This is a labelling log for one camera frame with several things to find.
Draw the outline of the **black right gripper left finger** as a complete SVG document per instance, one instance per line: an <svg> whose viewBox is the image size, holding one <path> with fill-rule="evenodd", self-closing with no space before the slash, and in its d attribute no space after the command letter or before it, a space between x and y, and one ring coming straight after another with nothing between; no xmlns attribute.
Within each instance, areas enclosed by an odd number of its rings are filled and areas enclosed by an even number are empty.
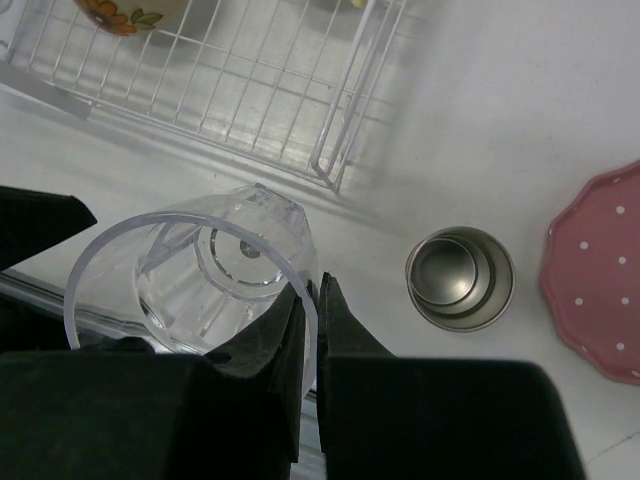
<svg viewBox="0 0 640 480"><path fill-rule="evenodd" d="M139 337L78 350L61 324L1 305L5 479L286 479L299 458L305 314L284 288L199 356Z"/></svg>

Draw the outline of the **clear drinking glass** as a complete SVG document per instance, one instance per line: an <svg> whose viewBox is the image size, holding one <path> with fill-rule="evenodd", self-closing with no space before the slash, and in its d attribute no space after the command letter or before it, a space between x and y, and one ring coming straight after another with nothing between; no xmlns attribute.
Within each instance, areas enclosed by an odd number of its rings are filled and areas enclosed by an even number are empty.
<svg viewBox="0 0 640 480"><path fill-rule="evenodd" d="M317 251L304 209L259 183L137 215L108 228L77 259L64 328L79 348L80 302L113 307L119 334L161 353L205 354L246 329L285 287L306 320L302 388L316 378Z"/></svg>

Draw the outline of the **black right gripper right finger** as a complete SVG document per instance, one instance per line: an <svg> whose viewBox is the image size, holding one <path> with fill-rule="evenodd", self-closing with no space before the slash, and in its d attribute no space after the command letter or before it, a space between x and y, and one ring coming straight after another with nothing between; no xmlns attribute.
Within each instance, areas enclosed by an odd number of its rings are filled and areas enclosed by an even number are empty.
<svg viewBox="0 0 640 480"><path fill-rule="evenodd" d="M322 278L317 417L331 479L581 479L561 398L523 361L406 358Z"/></svg>

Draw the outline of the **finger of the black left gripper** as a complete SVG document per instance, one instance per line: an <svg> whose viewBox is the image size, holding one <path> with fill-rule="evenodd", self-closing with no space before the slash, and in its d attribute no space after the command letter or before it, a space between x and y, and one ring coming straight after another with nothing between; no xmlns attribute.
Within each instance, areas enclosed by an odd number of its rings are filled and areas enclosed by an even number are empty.
<svg viewBox="0 0 640 480"><path fill-rule="evenodd" d="M1 187L1 270L46 251L97 223L70 195Z"/></svg>

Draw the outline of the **beige bowl with flower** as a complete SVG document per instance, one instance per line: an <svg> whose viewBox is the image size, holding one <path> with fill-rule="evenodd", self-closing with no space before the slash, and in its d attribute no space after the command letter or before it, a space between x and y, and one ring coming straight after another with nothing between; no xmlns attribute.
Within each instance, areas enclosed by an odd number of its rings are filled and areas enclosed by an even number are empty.
<svg viewBox="0 0 640 480"><path fill-rule="evenodd" d="M149 34L181 12L185 0L75 0L100 30L128 37Z"/></svg>

